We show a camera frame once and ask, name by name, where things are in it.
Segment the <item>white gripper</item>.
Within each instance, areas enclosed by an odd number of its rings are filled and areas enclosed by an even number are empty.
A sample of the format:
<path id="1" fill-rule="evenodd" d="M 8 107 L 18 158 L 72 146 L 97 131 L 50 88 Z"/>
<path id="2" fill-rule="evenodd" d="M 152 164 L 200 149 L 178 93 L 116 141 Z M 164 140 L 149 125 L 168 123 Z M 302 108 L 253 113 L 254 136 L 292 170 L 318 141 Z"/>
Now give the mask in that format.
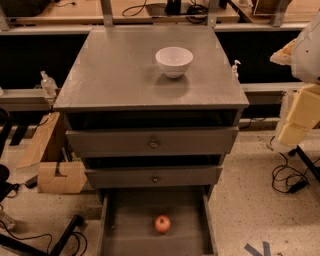
<path id="1" fill-rule="evenodd" d="M 293 39 L 274 52 L 270 61 L 279 65 L 291 65 L 295 42 L 296 40 Z M 277 152 L 288 152 L 294 149 L 319 123 L 320 86 L 305 83 L 295 93 L 289 91 L 284 96 L 272 148 Z"/>

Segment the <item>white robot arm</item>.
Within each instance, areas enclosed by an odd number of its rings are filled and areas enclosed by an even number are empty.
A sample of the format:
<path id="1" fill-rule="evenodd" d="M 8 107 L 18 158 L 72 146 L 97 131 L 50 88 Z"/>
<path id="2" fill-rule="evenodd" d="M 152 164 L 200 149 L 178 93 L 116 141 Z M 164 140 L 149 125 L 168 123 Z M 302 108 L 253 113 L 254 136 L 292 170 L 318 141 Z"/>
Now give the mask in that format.
<path id="1" fill-rule="evenodd" d="M 292 76 L 303 82 L 300 89 L 288 93 L 282 101 L 272 147 L 286 152 L 294 149 L 320 123 L 320 13 L 295 39 L 273 53 L 270 61 L 289 65 Z"/>

